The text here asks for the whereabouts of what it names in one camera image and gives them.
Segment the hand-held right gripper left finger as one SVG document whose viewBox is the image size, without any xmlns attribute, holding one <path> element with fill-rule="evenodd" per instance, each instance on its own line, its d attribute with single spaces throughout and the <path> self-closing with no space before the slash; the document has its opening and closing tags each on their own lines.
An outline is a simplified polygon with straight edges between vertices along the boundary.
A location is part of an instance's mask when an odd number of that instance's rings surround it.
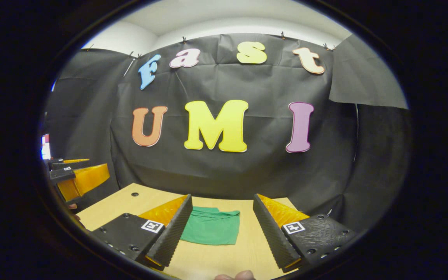
<svg viewBox="0 0 448 280">
<path fill-rule="evenodd" d="M 142 214 L 123 213 L 92 235 L 133 261 L 163 270 L 171 262 L 192 210 L 192 195 L 187 194 Z"/>
</svg>

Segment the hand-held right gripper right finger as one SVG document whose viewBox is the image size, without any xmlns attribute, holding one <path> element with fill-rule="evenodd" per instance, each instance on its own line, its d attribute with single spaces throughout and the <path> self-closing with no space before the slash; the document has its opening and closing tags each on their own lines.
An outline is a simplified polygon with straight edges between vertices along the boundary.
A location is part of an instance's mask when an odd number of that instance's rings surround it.
<svg viewBox="0 0 448 280">
<path fill-rule="evenodd" d="M 339 255 L 356 231 L 325 214 L 309 216 L 261 194 L 253 210 L 279 269 L 319 266 Z"/>
</svg>

